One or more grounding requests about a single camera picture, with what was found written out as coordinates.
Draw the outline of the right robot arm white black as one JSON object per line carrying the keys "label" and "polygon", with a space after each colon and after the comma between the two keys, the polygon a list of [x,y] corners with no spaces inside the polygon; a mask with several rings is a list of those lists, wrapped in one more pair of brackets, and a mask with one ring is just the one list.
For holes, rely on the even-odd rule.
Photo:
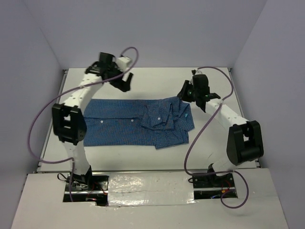
{"label": "right robot arm white black", "polygon": [[225,155],[210,164],[205,173],[211,186],[219,186],[224,176],[232,173],[239,165],[264,155],[260,124],[238,115],[224,103],[224,98],[211,93],[205,74],[195,74],[190,81],[186,80],[177,96],[184,102],[196,103],[197,107],[211,116],[191,143],[184,159],[184,167],[187,167],[188,157],[196,141],[213,120],[217,120],[228,133]]}

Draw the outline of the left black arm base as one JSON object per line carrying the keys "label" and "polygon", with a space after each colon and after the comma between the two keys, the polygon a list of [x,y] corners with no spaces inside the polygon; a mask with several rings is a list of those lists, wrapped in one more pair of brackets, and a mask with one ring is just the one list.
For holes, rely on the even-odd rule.
{"label": "left black arm base", "polygon": [[69,181],[66,180],[63,202],[92,202],[105,207],[108,205],[108,185],[108,175],[94,175],[90,185],[74,181],[70,192]]}

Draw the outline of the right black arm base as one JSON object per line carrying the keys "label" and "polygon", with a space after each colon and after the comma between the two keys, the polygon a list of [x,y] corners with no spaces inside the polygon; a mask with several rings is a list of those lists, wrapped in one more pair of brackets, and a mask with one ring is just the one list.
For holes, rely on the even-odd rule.
{"label": "right black arm base", "polygon": [[225,194],[224,198],[237,198],[235,192],[235,183],[232,173],[218,175],[212,167],[208,166],[206,172],[193,173],[188,182],[193,185],[193,196],[195,200],[200,199],[217,199]]}

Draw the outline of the blue checked long sleeve shirt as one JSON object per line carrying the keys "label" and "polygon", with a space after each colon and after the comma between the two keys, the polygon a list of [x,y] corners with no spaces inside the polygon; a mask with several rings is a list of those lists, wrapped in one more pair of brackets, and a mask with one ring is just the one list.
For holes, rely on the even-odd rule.
{"label": "blue checked long sleeve shirt", "polygon": [[84,146],[154,146],[189,142],[191,108],[177,97],[158,100],[92,99],[84,112]]}

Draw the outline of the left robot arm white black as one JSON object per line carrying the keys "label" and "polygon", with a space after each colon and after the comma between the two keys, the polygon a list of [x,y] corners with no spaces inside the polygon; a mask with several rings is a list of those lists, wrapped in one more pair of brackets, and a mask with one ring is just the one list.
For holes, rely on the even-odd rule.
{"label": "left robot arm white black", "polygon": [[122,92],[131,89],[133,74],[126,81],[122,78],[131,66],[132,59],[121,55],[115,58],[109,53],[100,53],[99,60],[89,66],[85,72],[79,89],[73,92],[63,103],[52,106],[53,132],[62,142],[71,162],[70,177],[82,190],[93,186],[92,168],[86,158],[84,138],[87,126],[84,111],[92,97],[103,86],[104,80],[110,80],[113,87]]}

